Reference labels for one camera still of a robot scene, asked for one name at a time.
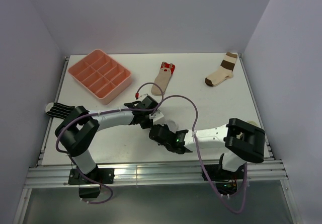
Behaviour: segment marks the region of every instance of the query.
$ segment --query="white table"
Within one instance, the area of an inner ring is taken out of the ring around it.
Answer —
[[[248,88],[243,68],[237,59],[233,75],[217,87],[205,84],[205,77],[214,72],[220,65],[224,53],[189,53],[189,54],[115,54],[111,55],[116,61],[132,72],[133,83],[115,98],[110,104],[100,104],[89,92],[82,88],[66,72],[63,79],[58,102],[79,106],[87,109],[103,110],[118,108],[124,103],[135,101],[135,92],[142,84],[153,82],[158,74],[162,61],[176,65],[175,72],[170,80],[165,96],[184,95],[190,98],[198,107],[199,119],[196,129],[207,129],[228,123],[230,118],[250,120],[259,124],[256,109]],[[71,67],[84,55],[72,55],[68,67]],[[144,87],[140,94],[149,93],[151,86]],[[195,112],[189,102],[184,99],[172,98],[161,107],[166,117],[171,117],[181,129],[191,129]],[[53,119],[45,146],[42,165],[69,165],[70,160],[65,154],[55,149],[56,136],[54,134],[61,119]],[[117,126],[105,129],[95,135],[90,152],[94,161],[103,163],[149,163],[197,160],[196,153],[178,155],[167,151],[163,146],[148,138],[148,129],[140,126]],[[202,150],[205,160],[218,160],[226,148]],[[265,145],[265,158],[269,152]]]

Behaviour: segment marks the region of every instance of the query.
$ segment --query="sock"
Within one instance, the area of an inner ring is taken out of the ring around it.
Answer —
[[[162,62],[159,74],[154,80],[154,83],[158,84],[158,86],[162,89],[163,93],[166,91],[170,78],[175,70],[174,64],[168,64],[166,62]],[[155,96],[162,95],[159,88],[155,85],[151,88],[151,93]]]
[[[227,52],[218,70],[206,77],[205,83],[210,87],[215,87],[225,79],[233,77],[232,71],[237,61],[237,55]]]

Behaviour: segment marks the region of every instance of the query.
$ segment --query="striped sock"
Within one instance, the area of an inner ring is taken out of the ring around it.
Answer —
[[[232,71],[237,61],[237,55],[227,52],[218,70],[206,77],[205,83],[210,87],[215,87],[225,79],[233,77]]]

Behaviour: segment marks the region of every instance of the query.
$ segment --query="orange sorting tray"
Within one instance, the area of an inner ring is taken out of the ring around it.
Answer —
[[[103,105],[132,83],[131,72],[100,49],[88,54],[68,72]]]

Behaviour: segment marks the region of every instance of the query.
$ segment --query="brown stripe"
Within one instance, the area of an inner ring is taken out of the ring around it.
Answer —
[[[237,59],[237,55],[236,54],[232,54],[230,52],[227,52],[226,55]]]
[[[226,60],[223,60],[221,62],[221,66],[224,67],[225,69],[233,70],[233,68],[235,67],[235,64],[234,63],[231,63],[231,62],[228,62]]]

